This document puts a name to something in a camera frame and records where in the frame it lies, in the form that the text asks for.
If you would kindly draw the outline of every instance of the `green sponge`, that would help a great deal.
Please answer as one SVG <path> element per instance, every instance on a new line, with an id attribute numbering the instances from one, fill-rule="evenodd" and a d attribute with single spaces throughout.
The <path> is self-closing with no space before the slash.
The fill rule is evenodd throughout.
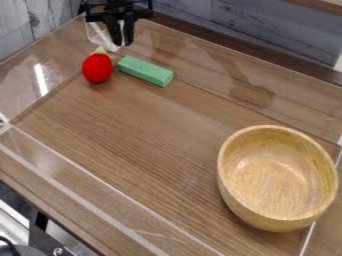
<path id="1" fill-rule="evenodd" d="M 128 55 L 119 61 L 117 68 L 121 72 L 156 84 L 160 87 L 166 87 L 175 77 L 171 70 Z"/>

